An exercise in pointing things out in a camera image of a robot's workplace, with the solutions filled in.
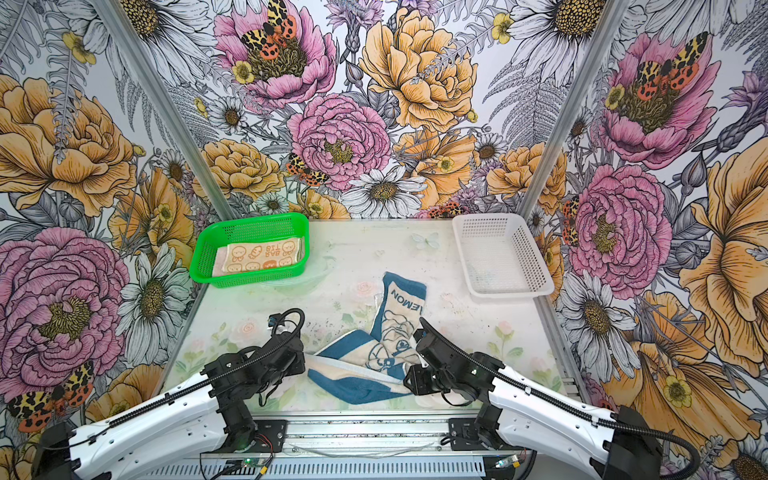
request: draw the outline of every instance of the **orange peony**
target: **orange peony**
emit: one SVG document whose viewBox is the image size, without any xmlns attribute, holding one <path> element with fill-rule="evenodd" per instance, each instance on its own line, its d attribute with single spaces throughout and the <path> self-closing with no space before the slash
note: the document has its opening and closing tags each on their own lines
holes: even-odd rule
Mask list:
<svg viewBox="0 0 768 480">
<path fill-rule="evenodd" d="M 519 147 L 516 151 L 509 151 L 502 155 L 499 160 L 504 167 L 491 170 L 486 177 L 488 192 L 494 195 L 504 194 L 505 197 L 512 197 L 517 192 L 525 192 L 531 184 L 543 153 L 544 142 L 541 142 L 531 148 Z M 565 196 L 566 160 L 565 153 L 561 152 L 538 199 L 539 205 L 547 215 L 554 215 L 560 207 L 560 200 Z"/>
<path fill-rule="evenodd" d="M 341 202 L 330 195 L 318 194 L 315 190 L 309 189 L 306 194 L 298 194 L 296 197 L 298 205 L 291 204 L 290 211 L 299 212 L 310 218 L 319 218 L 322 220 L 338 220 L 351 218 Z"/>
<path fill-rule="evenodd" d="M 227 198 L 232 192 L 240 192 L 256 200 L 286 186 L 280 164 L 251 144 L 226 138 L 210 142 L 203 147 L 203 158 Z M 206 197 L 197 178 L 192 187 L 198 197 Z"/>
<path fill-rule="evenodd" d="M 469 183 L 472 165 L 480 163 L 475 151 L 475 137 L 459 138 L 449 134 L 440 138 L 437 132 L 421 130 L 403 134 L 392 148 L 401 163 L 415 164 L 411 177 L 424 177 L 426 189 L 419 193 L 422 209 L 441 205 Z"/>
<path fill-rule="evenodd" d="M 124 370 L 112 380 L 107 392 L 88 406 L 85 418 L 98 422 L 146 402 L 160 385 L 162 375 L 163 367 L 159 365 Z"/>
<path fill-rule="evenodd" d="M 371 90 L 392 91 L 397 97 L 399 124 L 444 132 L 458 123 L 457 117 L 470 112 L 477 65 L 469 55 L 437 74 L 426 73 L 432 61 L 451 46 L 453 34 L 436 30 L 435 23 L 418 10 L 399 9 L 394 33 L 382 22 L 368 30 L 360 67 L 377 83 Z"/>
<path fill-rule="evenodd" d="M 710 252 L 680 271 L 690 305 L 707 318 L 707 338 L 724 361 L 751 376 L 768 361 L 768 138 L 710 168 L 709 208 L 691 204 L 714 232 Z"/>
<path fill-rule="evenodd" d="M 179 197 L 160 168 L 144 178 L 141 194 L 130 192 L 120 197 L 109 218 L 112 246 L 131 253 L 144 251 L 155 261 L 163 243 L 176 248 L 176 260 L 189 268 L 197 238 L 192 210 Z"/>
<path fill-rule="evenodd" d="M 26 194 L 19 209 L 36 204 L 48 188 L 67 192 L 96 217 L 136 187 L 133 145 L 96 98 L 76 91 L 73 130 L 57 152 L 52 98 L 60 93 L 41 78 L 22 87 L 0 75 L 0 191 Z"/>
<path fill-rule="evenodd" d="M 722 368 L 705 361 L 712 342 L 704 335 L 704 325 L 675 295 L 647 291 L 638 300 L 645 320 L 635 329 L 630 346 L 641 367 L 633 379 L 619 371 L 619 380 L 603 384 L 605 392 L 617 405 L 637 410 L 652 429 L 674 432 L 696 447 L 712 435 L 722 435 L 725 449 L 715 466 L 728 465 L 739 454 L 736 441 L 747 435 L 756 438 L 760 423 L 750 420 L 752 411 L 724 390 L 733 387 Z M 740 380 L 735 383 L 746 390 Z M 671 448 L 678 455 L 684 452 L 675 444 Z"/>
</svg>

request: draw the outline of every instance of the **plastic basket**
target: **plastic basket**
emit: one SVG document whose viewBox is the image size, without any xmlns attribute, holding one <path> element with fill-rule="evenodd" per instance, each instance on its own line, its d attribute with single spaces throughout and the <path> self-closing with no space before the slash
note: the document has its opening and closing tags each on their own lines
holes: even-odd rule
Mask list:
<svg viewBox="0 0 768 480">
<path fill-rule="evenodd" d="M 233 275 L 211 276 L 214 271 L 216 252 L 230 243 L 271 242 L 286 238 L 303 238 L 304 257 L 298 263 L 269 270 L 242 272 Z M 224 288 L 246 283 L 281 280 L 301 275 L 310 257 L 310 222 L 302 214 L 279 214 L 266 217 L 243 218 L 214 223 L 197 238 L 192 256 L 190 276 L 198 283 L 210 283 Z"/>
<path fill-rule="evenodd" d="M 552 276 L 519 215 L 459 215 L 453 219 L 453 232 L 467 287 L 476 300 L 511 300 L 554 292 Z"/>
</svg>

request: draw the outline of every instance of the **beige towel with cartoon print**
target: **beige towel with cartoon print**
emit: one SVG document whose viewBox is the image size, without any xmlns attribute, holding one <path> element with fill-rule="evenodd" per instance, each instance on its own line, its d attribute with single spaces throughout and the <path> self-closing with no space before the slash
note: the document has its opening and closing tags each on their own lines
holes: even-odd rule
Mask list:
<svg viewBox="0 0 768 480">
<path fill-rule="evenodd" d="M 211 276 L 294 265 L 302 259 L 303 250 L 303 239 L 297 237 L 264 243 L 230 243 L 217 250 Z"/>
</svg>

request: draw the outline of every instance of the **white basket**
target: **white basket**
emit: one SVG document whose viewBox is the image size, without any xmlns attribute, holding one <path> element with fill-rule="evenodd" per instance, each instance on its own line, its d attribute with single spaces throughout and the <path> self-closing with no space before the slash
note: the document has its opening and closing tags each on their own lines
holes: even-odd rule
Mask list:
<svg viewBox="0 0 768 480">
<path fill-rule="evenodd" d="M 512 300 L 554 292 L 552 276 L 523 217 L 471 214 L 453 219 L 470 294 L 480 301 Z"/>
</svg>

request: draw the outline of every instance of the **purple flower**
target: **purple flower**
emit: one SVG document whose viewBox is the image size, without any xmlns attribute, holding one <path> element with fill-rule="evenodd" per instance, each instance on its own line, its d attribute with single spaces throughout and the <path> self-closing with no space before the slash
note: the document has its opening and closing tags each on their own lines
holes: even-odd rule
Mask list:
<svg viewBox="0 0 768 480">
<path fill-rule="evenodd" d="M 334 190 L 349 190 L 350 180 L 389 162 L 384 120 L 372 108 L 343 95 L 315 97 L 302 114 L 288 120 L 288 130 L 293 153 L 307 167 L 327 174 Z"/>
<path fill-rule="evenodd" d="M 451 197 L 451 201 L 461 205 L 468 214 L 476 214 L 480 211 L 479 200 L 482 201 L 474 187 L 463 187 Z"/>
<path fill-rule="evenodd" d="M 683 45 L 672 45 L 670 38 L 660 43 L 658 37 L 637 37 L 619 61 L 608 81 L 610 91 L 604 99 L 605 109 L 591 129 L 593 141 L 607 151 L 615 151 L 622 160 L 642 162 L 651 170 L 666 167 L 700 137 L 710 124 L 716 108 L 707 108 L 712 97 L 710 88 L 720 63 L 710 65 L 712 35 L 696 62 L 697 73 L 680 90 L 659 87 L 647 99 L 640 99 L 642 85 L 637 81 L 637 68 L 642 62 L 663 64 Z"/>
<path fill-rule="evenodd" d="M 382 20 L 382 0 L 328 0 L 328 25 L 360 25 L 368 30 Z"/>
<path fill-rule="evenodd" d="M 266 22 L 266 6 L 259 13 L 250 6 L 245 16 L 218 15 L 214 19 L 219 64 L 231 69 L 235 81 L 247 89 L 244 104 L 256 113 L 268 113 L 290 103 L 309 100 L 317 93 L 331 89 L 336 79 L 336 44 L 331 34 L 323 34 L 312 21 L 306 7 L 299 13 L 286 0 L 288 15 L 296 22 L 296 37 L 279 46 L 277 58 L 265 60 L 240 40 L 252 30 L 260 30 Z"/>
<path fill-rule="evenodd" d="M 656 177 L 637 165 L 601 165 L 579 196 L 573 270 L 599 277 L 619 299 L 641 293 L 670 252 L 672 227 L 663 211 Z"/>
<path fill-rule="evenodd" d="M 106 243 L 48 228 L 0 246 L 0 393 L 51 392 L 88 360 L 94 374 L 123 351 L 116 336 L 128 269 Z"/>
<path fill-rule="evenodd" d="M 434 15 L 437 13 L 435 0 L 402 0 L 401 6 L 418 10 L 422 15 Z"/>
</svg>

